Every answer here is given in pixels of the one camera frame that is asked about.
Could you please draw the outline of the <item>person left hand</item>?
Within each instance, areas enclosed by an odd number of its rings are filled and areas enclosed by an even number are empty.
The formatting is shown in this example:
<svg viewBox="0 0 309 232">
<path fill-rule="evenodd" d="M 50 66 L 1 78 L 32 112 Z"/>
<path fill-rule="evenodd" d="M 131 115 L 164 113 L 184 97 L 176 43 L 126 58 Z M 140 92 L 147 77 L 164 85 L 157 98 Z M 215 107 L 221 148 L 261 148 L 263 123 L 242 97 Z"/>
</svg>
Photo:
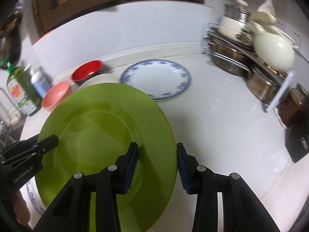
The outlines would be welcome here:
<svg viewBox="0 0 309 232">
<path fill-rule="evenodd" d="M 17 222 L 23 226 L 28 225 L 30 221 L 30 212 L 27 204 L 23 199 L 20 191 L 17 191 L 10 199 L 14 213 L 16 214 Z"/>
</svg>

